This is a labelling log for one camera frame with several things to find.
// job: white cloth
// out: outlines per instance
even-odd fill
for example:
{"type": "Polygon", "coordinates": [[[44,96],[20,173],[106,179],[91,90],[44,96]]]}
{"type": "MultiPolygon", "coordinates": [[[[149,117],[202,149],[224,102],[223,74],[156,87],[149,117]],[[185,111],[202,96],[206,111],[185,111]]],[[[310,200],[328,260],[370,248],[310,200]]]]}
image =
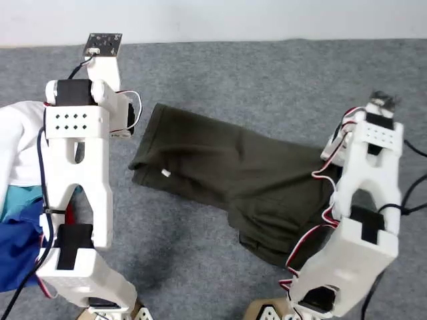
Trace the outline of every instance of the white cloth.
{"type": "MultiPolygon", "coordinates": [[[[43,126],[42,102],[22,101],[0,108],[0,212],[8,185],[40,185],[37,135],[43,126]]],[[[47,147],[42,139],[42,149],[47,147]]]]}

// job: clothing pile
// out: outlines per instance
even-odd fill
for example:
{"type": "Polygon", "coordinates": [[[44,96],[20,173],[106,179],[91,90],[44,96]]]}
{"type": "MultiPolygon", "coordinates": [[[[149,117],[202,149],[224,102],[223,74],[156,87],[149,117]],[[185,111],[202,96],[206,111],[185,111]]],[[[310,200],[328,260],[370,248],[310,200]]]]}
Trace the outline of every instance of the clothing pile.
{"type": "Polygon", "coordinates": [[[330,184],[311,175],[321,152],[158,104],[129,168],[137,184],[226,210],[245,248],[284,267],[328,206],[330,184]]]}
{"type": "MultiPolygon", "coordinates": [[[[0,108],[0,292],[16,289],[39,254],[43,201],[36,141],[44,110],[34,101],[0,108]]],[[[44,139],[41,147],[47,147],[44,139]]],[[[66,219],[72,222],[70,207],[66,219]]],[[[34,275],[26,286],[35,284],[34,275]]]]}

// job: olive green fabric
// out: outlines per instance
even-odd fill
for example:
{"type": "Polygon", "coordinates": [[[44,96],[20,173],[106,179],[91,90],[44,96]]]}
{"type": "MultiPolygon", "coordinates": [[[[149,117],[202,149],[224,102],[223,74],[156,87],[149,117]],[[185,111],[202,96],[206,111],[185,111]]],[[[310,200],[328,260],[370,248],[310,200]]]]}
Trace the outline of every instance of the olive green fabric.
{"type": "MultiPolygon", "coordinates": [[[[332,192],[311,177],[320,153],[158,104],[129,168],[135,183],[226,210],[240,243],[283,267],[296,241],[322,222],[332,192]]],[[[335,179],[336,167],[325,174],[335,179]]]]}

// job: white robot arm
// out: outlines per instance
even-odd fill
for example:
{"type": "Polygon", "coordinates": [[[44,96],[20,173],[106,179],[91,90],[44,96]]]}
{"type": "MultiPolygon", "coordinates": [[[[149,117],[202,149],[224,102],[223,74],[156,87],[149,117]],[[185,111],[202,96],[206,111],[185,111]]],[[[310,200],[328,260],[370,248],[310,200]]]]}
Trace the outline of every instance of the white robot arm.
{"type": "MultiPolygon", "coordinates": [[[[49,148],[44,160],[49,204],[41,225],[50,239],[49,215],[54,242],[37,276],[68,301],[89,308],[98,319],[130,320],[137,303],[135,287],[97,252],[107,249],[113,237],[109,138],[130,136],[141,113],[135,120],[131,101],[120,91],[120,41],[120,34],[91,34],[80,65],[87,66],[89,79],[50,81],[46,86],[49,148]],[[78,163],[77,143],[85,147],[84,159],[78,163]],[[93,210],[92,225],[64,224],[64,211],[78,185],[93,210]]],[[[40,257],[45,250],[40,250],[40,257]]],[[[138,319],[151,319],[145,307],[137,311],[138,319]]]]}
{"type": "Polygon", "coordinates": [[[382,209],[401,202],[403,125],[393,120],[393,111],[389,96],[374,93],[367,106],[344,115],[322,153],[326,165],[342,166],[342,176],[324,213],[325,223],[302,237],[287,262],[294,277],[282,285],[296,317],[342,317],[398,256],[400,210],[382,209]],[[375,212],[352,205],[359,189],[371,194],[375,212]],[[314,247],[313,254],[298,261],[304,245],[314,247]]]}

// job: white wall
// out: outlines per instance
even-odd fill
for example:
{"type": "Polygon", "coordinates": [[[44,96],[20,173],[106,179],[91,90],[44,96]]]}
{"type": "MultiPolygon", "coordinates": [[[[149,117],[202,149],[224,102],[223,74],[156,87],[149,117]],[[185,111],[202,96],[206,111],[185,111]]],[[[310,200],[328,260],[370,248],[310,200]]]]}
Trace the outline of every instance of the white wall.
{"type": "Polygon", "coordinates": [[[0,46],[427,37],[427,0],[2,0],[0,46]]]}

